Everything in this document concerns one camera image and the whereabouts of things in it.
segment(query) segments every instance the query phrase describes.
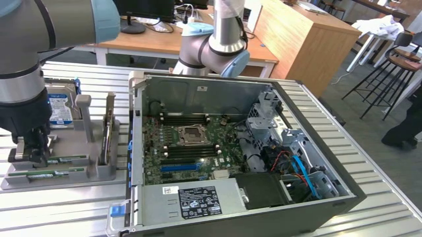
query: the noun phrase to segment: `blue pcie slot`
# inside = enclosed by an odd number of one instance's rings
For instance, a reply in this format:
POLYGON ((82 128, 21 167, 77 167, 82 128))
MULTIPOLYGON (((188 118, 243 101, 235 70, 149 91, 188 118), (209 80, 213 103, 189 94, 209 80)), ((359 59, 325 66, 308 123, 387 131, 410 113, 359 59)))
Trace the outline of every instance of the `blue pcie slot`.
POLYGON ((197 171, 200 168, 200 164, 186 164, 186 165, 174 165, 174 166, 162 166, 160 168, 161 172, 173 172, 173 171, 197 171))

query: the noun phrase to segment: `wooden desk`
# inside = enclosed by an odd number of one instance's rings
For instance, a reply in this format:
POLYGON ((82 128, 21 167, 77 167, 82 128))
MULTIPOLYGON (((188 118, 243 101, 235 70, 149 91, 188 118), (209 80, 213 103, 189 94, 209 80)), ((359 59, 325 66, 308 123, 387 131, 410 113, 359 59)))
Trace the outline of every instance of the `wooden desk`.
POLYGON ((299 80, 319 97, 360 35, 331 15, 261 0, 255 35, 276 56, 271 78, 299 80))
POLYGON ((376 1, 369 2, 368 0, 351 0, 356 2, 357 4, 368 7, 369 9, 385 14, 385 15, 392 15, 393 17, 399 18, 399 23, 404 21, 404 19, 410 16, 405 12, 400 10, 391 10, 384 6, 380 6, 376 4, 376 1))
MULTIPOLYGON (((213 20, 208 16, 208 13, 212 13, 212 7, 209 7, 208 10, 200 10, 199 13, 203 22, 212 24, 213 20)), ((86 45, 74 49, 94 52, 98 65, 106 65, 106 53, 177 59, 181 46, 181 29, 176 26, 172 27, 173 33, 170 34, 157 33, 148 29, 138 35, 120 33, 117 39, 113 41, 86 45)), ((252 76, 268 78, 277 59, 261 44, 257 38, 249 40, 248 52, 251 54, 251 60, 248 62, 249 67, 245 71, 252 71, 252 76)))

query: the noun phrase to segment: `power supply label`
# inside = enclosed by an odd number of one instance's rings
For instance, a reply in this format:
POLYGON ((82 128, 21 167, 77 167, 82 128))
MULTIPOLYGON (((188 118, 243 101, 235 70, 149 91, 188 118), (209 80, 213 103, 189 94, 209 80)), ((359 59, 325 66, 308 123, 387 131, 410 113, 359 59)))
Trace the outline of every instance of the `power supply label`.
POLYGON ((178 189, 178 201, 182 219, 213 216, 223 213, 215 186, 178 189))

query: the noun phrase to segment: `computer monitor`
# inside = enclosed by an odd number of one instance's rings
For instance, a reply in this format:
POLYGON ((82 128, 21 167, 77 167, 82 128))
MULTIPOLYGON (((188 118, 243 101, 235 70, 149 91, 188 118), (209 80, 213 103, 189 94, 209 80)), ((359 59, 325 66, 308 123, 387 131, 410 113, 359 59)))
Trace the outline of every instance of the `computer monitor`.
POLYGON ((130 16, 160 19, 173 19, 174 0, 113 0, 120 16, 126 20, 120 21, 120 31, 126 34, 140 34, 145 27, 138 22, 130 21, 130 16))
POLYGON ((208 9, 208 0, 176 0, 176 5, 190 4, 194 9, 208 9))

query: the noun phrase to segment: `white cloth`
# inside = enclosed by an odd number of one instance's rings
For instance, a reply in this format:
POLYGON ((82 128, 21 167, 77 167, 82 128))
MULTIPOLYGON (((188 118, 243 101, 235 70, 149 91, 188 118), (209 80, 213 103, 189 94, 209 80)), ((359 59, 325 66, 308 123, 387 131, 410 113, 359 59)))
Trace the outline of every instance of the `white cloth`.
POLYGON ((391 15, 371 20, 357 20, 352 25, 361 31, 360 37, 367 33, 395 40, 399 33, 404 31, 400 23, 395 22, 391 15))
POLYGON ((160 22, 158 19, 148 19, 148 18, 141 18, 141 17, 134 17, 134 19, 142 24, 152 25, 156 31, 168 32, 168 29, 165 28, 165 24, 160 22))

